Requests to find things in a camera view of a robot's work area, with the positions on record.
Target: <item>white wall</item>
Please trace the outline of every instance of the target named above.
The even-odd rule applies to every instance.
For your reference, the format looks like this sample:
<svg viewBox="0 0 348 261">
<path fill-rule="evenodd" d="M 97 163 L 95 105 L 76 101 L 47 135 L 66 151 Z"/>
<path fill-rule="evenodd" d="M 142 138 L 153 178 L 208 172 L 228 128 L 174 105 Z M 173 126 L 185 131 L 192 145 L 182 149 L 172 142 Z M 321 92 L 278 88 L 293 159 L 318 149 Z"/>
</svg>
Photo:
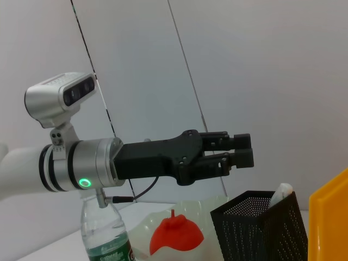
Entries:
<svg viewBox="0 0 348 261">
<path fill-rule="evenodd" d="M 67 71 L 91 72 L 70 1 L 0 1 L 0 140 L 11 149 L 50 143 L 48 130 L 24 107 L 33 84 Z M 81 139 L 112 137 L 100 93 L 84 104 L 72 123 Z M 129 184 L 112 191 L 132 194 Z M 76 191 L 34 194 L 0 202 L 0 260 L 16 260 L 79 227 Z"/>
<path fill-rule="evenodd" d="M 167 1 L 73 2 L 116 135 L 130 143 L 204 131 Z M 135 193 L 152 181 L 132 180 Z M 179 187 L 161 177 L 140 200 L 177 202 L 223 193 L 220 178 Z"/>
<path fill-rule="evenodd" d="M 229 196 L 292 184 L 302 209 L 347 167 L 344 0 L 170 0 L 209 131 L 251 133 Z"/>
</svg>

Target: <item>water bottle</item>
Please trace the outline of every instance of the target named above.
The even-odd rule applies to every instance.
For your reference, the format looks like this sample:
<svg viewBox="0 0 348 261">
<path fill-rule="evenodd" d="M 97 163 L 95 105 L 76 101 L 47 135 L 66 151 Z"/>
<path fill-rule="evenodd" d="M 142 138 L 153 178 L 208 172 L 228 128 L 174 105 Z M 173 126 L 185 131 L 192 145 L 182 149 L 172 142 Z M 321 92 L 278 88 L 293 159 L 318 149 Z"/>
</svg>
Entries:
<svg viewBox="0 0 348 261">
<path fill-rule="evenodd" d="M 100 208 L 94 189 L 83 198 L 81 235 L 90 261 L 135 261 L 125 224 L 113 204 Z"/>
</svg>

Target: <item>green led ring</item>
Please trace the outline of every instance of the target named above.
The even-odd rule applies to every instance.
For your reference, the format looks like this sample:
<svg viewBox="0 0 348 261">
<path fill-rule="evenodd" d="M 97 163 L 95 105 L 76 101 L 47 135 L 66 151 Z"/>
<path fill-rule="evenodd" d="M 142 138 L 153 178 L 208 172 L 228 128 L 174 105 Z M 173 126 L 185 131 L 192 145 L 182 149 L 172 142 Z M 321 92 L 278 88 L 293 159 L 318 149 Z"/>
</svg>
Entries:
<svg viewBox="0 0 348 261">
<path fill-rule="evenodd" d="M 83 187 L 90 187 L 92 185 L 92 183 L 86 178 L 80 179 L 78 183 L 80 183 L 80 185 Z"/>
</svg>

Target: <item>camera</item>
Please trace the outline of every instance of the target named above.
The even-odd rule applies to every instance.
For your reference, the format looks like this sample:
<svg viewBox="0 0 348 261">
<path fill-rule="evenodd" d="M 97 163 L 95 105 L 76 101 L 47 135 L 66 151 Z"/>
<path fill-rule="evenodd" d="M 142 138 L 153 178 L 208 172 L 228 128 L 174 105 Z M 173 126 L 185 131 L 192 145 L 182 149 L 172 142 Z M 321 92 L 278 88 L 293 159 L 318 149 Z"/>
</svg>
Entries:
<svg viewBox="0 0 348 261">
<path fill-rule="evenodd" d="M 29 115 L 43 128 L 53 128 L 69 121 L 95 92 L 93 73 L 62 73 L 28 88 L 24 103 Z"/>
</svg>

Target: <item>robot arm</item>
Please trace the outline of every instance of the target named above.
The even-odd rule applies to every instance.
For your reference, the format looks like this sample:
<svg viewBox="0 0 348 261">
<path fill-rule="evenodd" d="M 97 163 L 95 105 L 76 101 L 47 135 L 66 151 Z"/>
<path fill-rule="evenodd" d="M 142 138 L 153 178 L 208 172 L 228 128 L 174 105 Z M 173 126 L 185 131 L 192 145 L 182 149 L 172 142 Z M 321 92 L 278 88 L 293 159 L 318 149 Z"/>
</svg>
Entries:
<svg viewBox="0 0 348 261">
<path fill-rule="evenodd" d="M 179 185 L 253 167 L 249 134 L 187 130 L 170 140 L 123 144 L 119 138 L 80 141 L 70 118 L 94 94 L 93 74 L 64 73 L 30 87 L 24 101 L 31 117 L 50 132 L 52 144 L 21 148 L 0 162 L 0 198 L 43 191 L 121 186 L 125 179 L 171 176 Z M 204 156 L 205 151 L 230 151 Z"/>
</svg>

